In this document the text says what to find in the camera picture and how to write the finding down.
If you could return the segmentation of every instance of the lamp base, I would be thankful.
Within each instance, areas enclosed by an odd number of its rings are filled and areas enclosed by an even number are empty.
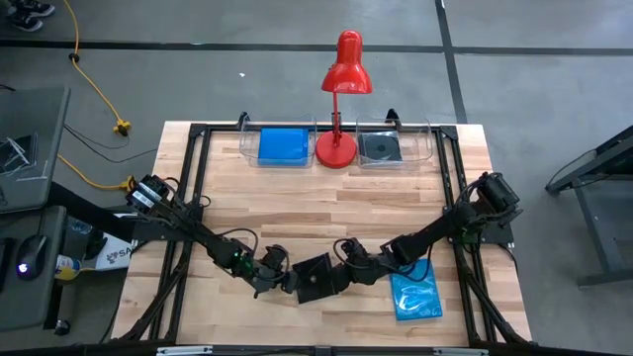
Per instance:
[[[348,166],[356,156],[356,142],[347,133],[340,133],[339,145],[334,145],[334,132],[322,134],[316,141],[316,158],[327,168]]]

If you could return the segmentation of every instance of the clear plastic bin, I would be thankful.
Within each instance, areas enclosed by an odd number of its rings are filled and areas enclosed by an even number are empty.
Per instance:
[[[367,169],[416,170],[433,156],[430,121],[421,119],[420,129],[398,132],[396,127],[381,129],[385,119],[356,119],[358,165]]]
[[[309,168],[315,158],[317,119],[246,118],[241,125],[239,152],[252,167]]]

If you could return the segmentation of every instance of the blue container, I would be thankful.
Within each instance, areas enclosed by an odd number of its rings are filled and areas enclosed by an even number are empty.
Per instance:
[[[257,163],[260,166],[306,166],[308,129],[261,129]]]

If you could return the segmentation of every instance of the blue box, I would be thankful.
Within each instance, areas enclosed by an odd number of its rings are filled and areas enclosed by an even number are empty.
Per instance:
[[[308,134],[308,129],[262,129],[257,163],[261,166],[308,165]]]
[[[415,269],[409,274],[418,279],[426,270],[426,259],[415,263]],[[397,320],[414,320],[442,316],[442,304],[435,284],[433,265],[428,269],[428,275],[422,282],[413,282],[396,273],[391,275],[392,291],[394,294],[394,308]]]

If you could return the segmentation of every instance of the wooden tabletop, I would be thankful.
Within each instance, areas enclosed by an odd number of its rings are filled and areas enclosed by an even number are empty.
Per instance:
[[[179,177],[190,124],[165,123],[154,174]],[[492,170],[484,129],[479,125],[457,128],[470,182],[483,171]],[[204,224],[214,232],[239,226],[255,229],[260,234],[257,256],[263,256],[264,246],[279,243],[290,251],[292,263],[330,252],[332,263],[336,264],[331,249],[337,238],[358,237],[369,251],[378,252],[381,243],[433,222],[445,205],[437,154],[417,171],[364,170],[356,165],[332,170],[317,161],[310,169],[254,168],[239,153],[238,144],[239,133],[212,136],[204,184],[204,194],[212,201],[205,211]],[[452,182],[457,182],[448,145],[447,154]],[[189,195],[197,161],[195,157]],[[251,246],[254,242],[247,233],[232,236],[243,237]],[[165,242],[155,241],[134,255],[113,337],[128,331],[151,302],[158,286],[164,249]],[[492,300],[516,331],[529,339],[511,259],[494,245],[483,246],[482,257]],[[432,265],[444,316],[398,322],[388,278],[374,286],[352,284],[338,296],[303,305],[298,305],[295,295],[279,289],[253,300],[250,286],[215,267],[205,250],[196,246],[187,278],[178,342],[467,345],[455,259],[446,241],[435,244]],[[481,309],[477,299],[472,298],[478,330],[484,337]],[[166,312],[164,328],[168,317]]]

